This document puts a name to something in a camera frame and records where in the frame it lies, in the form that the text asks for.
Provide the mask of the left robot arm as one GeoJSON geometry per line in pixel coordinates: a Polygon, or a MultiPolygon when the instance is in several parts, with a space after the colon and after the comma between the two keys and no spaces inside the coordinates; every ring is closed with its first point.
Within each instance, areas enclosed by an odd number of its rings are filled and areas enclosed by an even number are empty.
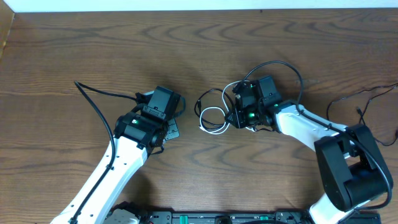
{"type": "Polygon", "coordinates": [[[99,164],[70,204],[53,223],[103,223],[129,179],[155,149],[179,136],[176,118],[183,114],[178,104],[185,98],[157,86],[152,92],[136,93],[136,106],[109,130],[109,146],[99,164]]]}

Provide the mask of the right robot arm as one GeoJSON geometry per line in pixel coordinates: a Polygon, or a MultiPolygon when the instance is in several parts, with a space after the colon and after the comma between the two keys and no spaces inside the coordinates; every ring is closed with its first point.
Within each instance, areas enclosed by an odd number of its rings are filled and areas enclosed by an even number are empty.
{"type": "Polygon", "coordinates": [[[242,80],[226,120],[236,128],[263,125],[313,150],[325,193],[309,209],[312,223],[346,223],[383,194],[392,197],[393,179],[370,129],[332,123],[293,100],[283,100],[272,77],[242,80]]]}

